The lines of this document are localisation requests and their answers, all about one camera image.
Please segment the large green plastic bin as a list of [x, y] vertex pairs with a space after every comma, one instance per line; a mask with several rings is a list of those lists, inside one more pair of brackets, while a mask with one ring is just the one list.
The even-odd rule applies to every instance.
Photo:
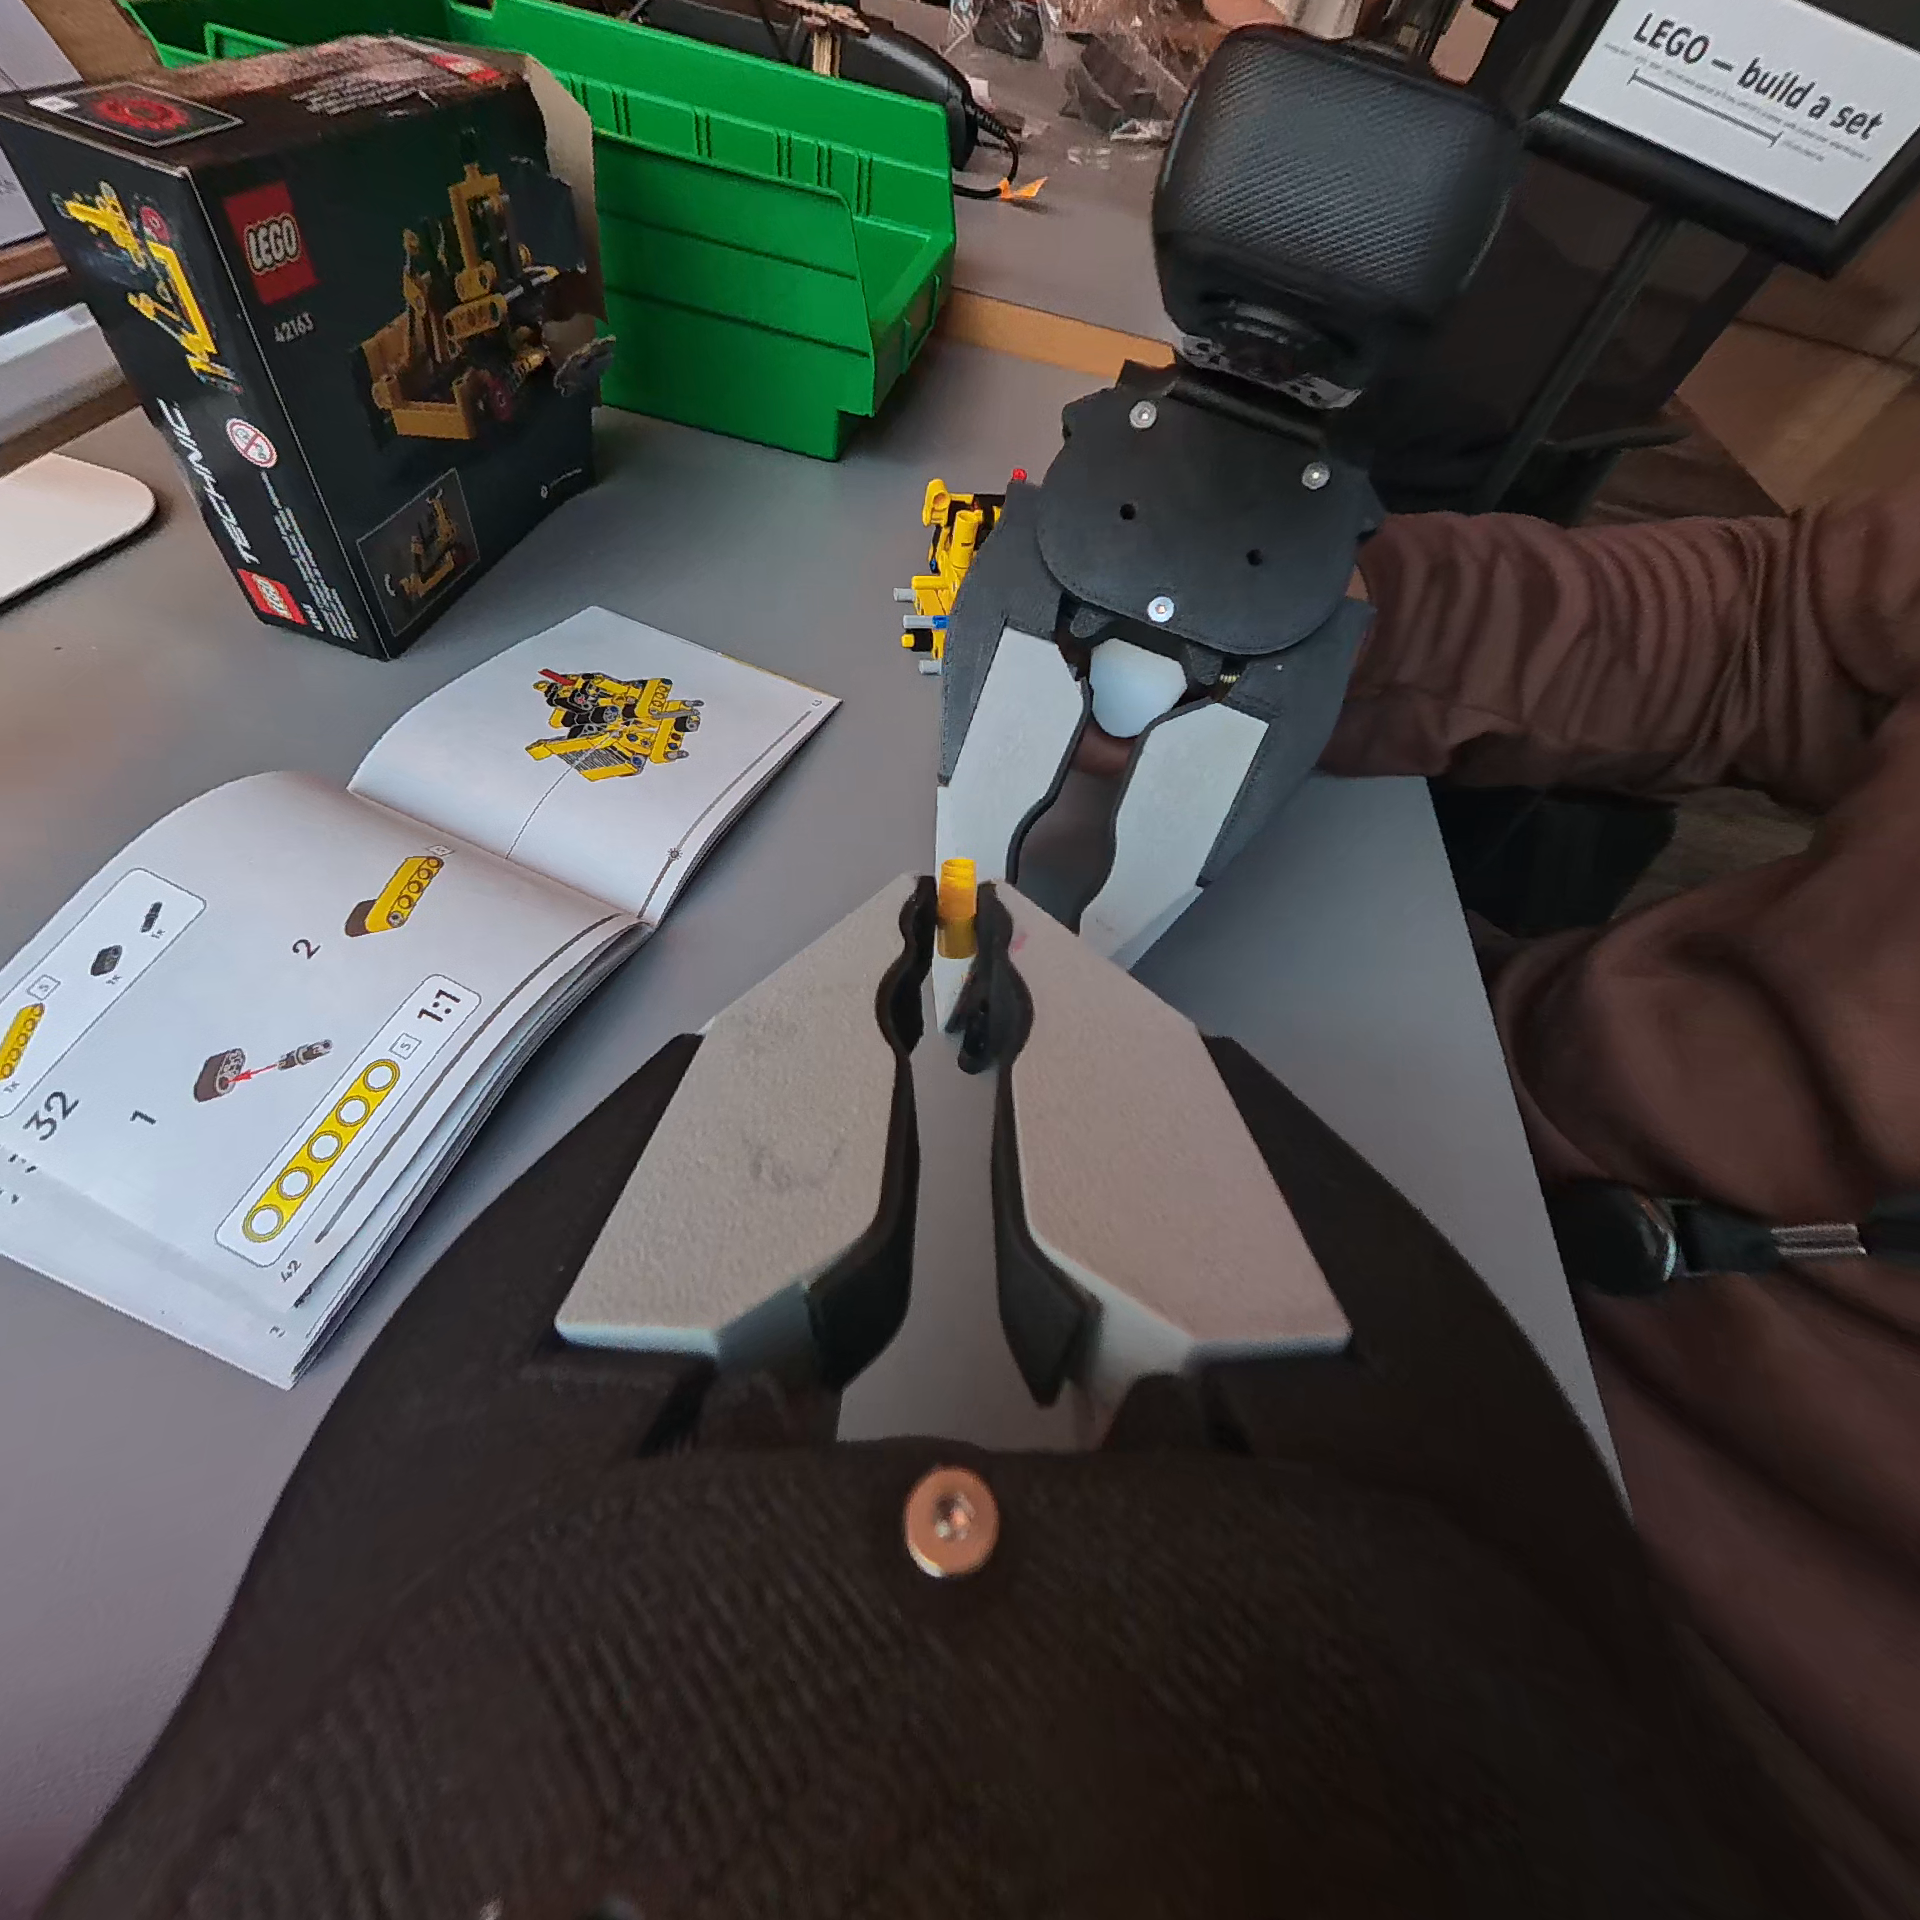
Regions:
[[838, 462], [950, 303], [950, 111], [580, 3], [445, 20], [590, 111], [601, 398]]

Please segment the open lego instruction booklet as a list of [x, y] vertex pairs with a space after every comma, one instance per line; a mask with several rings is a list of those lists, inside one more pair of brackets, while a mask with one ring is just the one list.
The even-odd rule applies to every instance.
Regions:
[[176, 805], [3, 965], [3, 1259], [294, 1388], [518, 1069], [831, 713], [584, 609], [399, 713], [348, 784]]

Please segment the black sign stand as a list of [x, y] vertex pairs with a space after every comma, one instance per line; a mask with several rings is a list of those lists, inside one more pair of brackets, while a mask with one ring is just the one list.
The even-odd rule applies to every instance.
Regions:
[[[1821, 3], [1920, 48], [1917, 3]], [[1475, 479], [1475, 505], [1572, 520], [1630, 448], [1675, 443], [1665, 398], [1773, 267], [1843, 272], [1917, 197], [1917, 137], [1850, 216], [1829, 224], [1736, 177], [1559, 108], [1612, 3], [1512, 3], [1475, 91], [1520, 117], [1552, 197], [1537, 240], [1559, 256], [1601, 247], [1520, 422]]]

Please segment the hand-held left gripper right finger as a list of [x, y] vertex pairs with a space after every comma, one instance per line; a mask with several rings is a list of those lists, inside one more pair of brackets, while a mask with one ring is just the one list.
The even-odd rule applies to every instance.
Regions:
[[1350, 1354], [1213, 1041], [1021, 887], [973, 895], [958, 1041], [992, 1072], [1000, 1324], [1036, 1405]]

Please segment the person's right forearm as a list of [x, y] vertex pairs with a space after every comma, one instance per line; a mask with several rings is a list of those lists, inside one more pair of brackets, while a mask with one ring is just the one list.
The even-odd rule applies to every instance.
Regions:
[[1917, 694], [1917, 479], [1796, 519], [1389, 519], [1327, 777], [1823, 813]]

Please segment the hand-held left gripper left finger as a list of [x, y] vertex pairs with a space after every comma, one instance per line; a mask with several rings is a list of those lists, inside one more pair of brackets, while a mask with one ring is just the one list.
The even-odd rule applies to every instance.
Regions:
[[734, 1000], [575, 1291], [575, 1349], [847, 1388], [895, 1337], [917, 1235], [921, 877]]

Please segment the white monitor stand base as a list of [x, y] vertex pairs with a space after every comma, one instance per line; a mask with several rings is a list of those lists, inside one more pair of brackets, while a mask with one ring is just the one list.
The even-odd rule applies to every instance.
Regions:
[[157, 519], [142, 478], [47, 450], [0, 479], [0, 609], [131, 542]]

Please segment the clear plastic bags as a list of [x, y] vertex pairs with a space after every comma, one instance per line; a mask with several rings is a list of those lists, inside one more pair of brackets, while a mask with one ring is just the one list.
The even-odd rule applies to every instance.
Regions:
[[1163, 148], [1229, 20], [1200, 0], [951, 0], [951, 49], [1047, 67], [1060, 111], [1104, 142]]

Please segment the black lego set box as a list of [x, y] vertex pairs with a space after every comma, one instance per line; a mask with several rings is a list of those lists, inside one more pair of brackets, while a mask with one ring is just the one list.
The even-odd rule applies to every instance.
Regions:
[[611, 344], [524, 58], [31, 85], [3, 159], [257, 622], [399, 658], [592, 485]]

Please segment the white printed sign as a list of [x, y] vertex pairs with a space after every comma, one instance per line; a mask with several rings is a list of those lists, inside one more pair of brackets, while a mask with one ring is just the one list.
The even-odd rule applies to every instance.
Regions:
[[1920, 58], [1797, 0], [1620, 0], [1559, 108], [1838, 224], [1920, 134]]

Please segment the partly built yellow lego model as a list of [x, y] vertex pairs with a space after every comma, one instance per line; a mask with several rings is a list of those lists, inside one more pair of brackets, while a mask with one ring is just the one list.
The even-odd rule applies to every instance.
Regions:
[[951, 601], [977, 549], [992, 536], [1004, 503], [1004, 492], [950, 492], [945, 478], [921, 492], [928, 561], [892, 595], [901, 613], [901, 650], [921, 674], [945, 674]]

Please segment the person's brown clothed torso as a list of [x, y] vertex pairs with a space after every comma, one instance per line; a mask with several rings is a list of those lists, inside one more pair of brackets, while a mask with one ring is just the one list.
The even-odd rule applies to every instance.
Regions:
[[[1789, 861], [1497, 979], [1545, 1173], [1776, 1224], [1917, 1195], [1917, 782]], [[1868, 1916], [1917, 1916], [1917, 1270], [1815, 1261], [1587, 1302], [1643, 1545]]]

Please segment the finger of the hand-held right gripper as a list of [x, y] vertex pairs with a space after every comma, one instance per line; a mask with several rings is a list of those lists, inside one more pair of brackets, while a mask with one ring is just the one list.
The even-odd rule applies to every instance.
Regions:
[[1036, 818], [1060, 795], [1091, 725], [1091, 690], [1053, 639], [1004, 626], [961, 729], [950, 784], [940, 784], [931, 877], [973, 861], [973, 882], [1015, 882]]
[[1200, 871], [1269, 747], [1269, 721], [1229, 703], [1191, 703], [1155, 721], [1115, 799], [1115, 855], [1078, 914], [1078, 938], [1131, 968], [1200, 895]]

